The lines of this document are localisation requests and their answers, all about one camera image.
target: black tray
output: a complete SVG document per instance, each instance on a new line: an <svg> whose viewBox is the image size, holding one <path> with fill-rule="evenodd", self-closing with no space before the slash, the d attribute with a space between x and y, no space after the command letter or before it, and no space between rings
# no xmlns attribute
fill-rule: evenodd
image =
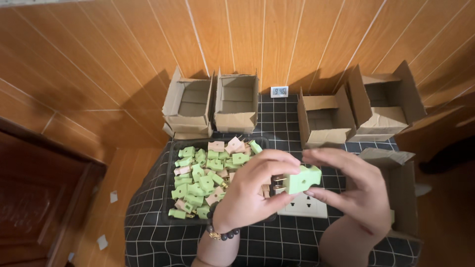
<svg viewBox="0 0 475 267"><path fill-rule="evenodd" d="M176 167L175 167L175 161L179 160L180 157L178 157L178 152L180 149L183 149L188 146L194 146L196 148L202 148L204 150L208 150L208 142L214 142L214 141L224 141L224 142L229 142L231 141L232 138L209 138L209 139L194 139L194 140L179 140L179 141L174 141L171 143L170 146L170 157L168 159L168 170L167 170L167 177L165 181L165 192L166 192L166 197L163 198L163 204L162 204L162 212L161 212L161 219L163 224L165 225L199 225L199 224L207 224L208 219L200 219L198 216L195 216L194 218L186 218L186 219L177 219L172 216L168 216L168 211L170 209L175 208L175 200L171 198L171 191L175 190L175 173L173 172ZM265 137L246 137L248 141L254 140L256 141L257 144L259 144L262 149L268 149L269 148L269 140ZM269 195L273 196L275 194L275 191L272 189L275 185L275 182L271 180L271 185L270 185L270 192ZM277 213L274 213L273 215L269 216L269 218L263 220L262 222L270 222L276 219Z"/></svg>

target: table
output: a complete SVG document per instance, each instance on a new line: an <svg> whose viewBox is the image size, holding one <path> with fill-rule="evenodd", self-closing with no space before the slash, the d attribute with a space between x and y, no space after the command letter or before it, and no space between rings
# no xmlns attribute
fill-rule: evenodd
<svg viewBox="0 0 475 267"><path fill-rule="evenodd" d="M297 101L297 95L288 98L260 95L257 127L252 134L243 136L267 137L271 148L290 152L301 160ZM213 137L239 135L213 133ZM205 231L205 226L164 226L161 223L162 199L167 196L163 188L170 144L171 140L129 203L125 218L125 263L129 267L190 266ZM342 149L359 154L367 147L398 150L392 138L381 143L346 143ZM336 193L345 191L346 178L340 171L322 167L322 173L323 187ZM327 206L327 209L327 219L277 216L272 222L244 227L233 266L317 266L320 237L331 223L343 216L334 207ZM415 266L420 246L406 239L385 238L371 251L369 265Z"/></svg>

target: gold charm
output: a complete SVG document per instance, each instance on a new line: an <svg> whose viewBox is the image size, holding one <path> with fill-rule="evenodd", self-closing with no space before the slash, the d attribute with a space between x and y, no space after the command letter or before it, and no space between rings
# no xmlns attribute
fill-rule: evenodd
<svg viewBox="0 0 475 267"><path fill-rule="evenodd" d="M216 233L216 232L209 233L209 236L210 236L212 239L221 240L221 235L218 234L218 233Z"/></svg>

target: forearm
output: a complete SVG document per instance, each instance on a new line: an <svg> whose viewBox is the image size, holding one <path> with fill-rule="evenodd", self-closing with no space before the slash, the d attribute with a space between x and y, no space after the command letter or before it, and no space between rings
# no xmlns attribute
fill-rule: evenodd
<svg viewBox="0 0 475 267"><path fill-rule="evenodd" d="M368 265L368 255L386 233L370 233L348 215L336 220L323 233L319 250L322 259L332 267Z"/></svg>
<svg viewBox="0 0 475 267"><path fill-rule="evenodd" d="M192 267L226 267L230 266L239 249L239 240L241 234L237 234L233 239L226 241L215 240L204 232L198 244L198 252Z"/></svg>

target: wall socket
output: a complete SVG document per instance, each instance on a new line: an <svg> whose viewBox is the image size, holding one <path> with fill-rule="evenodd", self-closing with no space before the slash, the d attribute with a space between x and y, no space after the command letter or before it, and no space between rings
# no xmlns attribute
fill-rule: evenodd
<svg viewBox="0 0 475 267"><path fill-rule="evenodd" d="M278 189L275 193L279 194L283 190L284 189ZM288 204L285 208L279 210L277 214L328 218L326 204L317 199L305 195L303 192L299 193L290 204Z"/></svg>

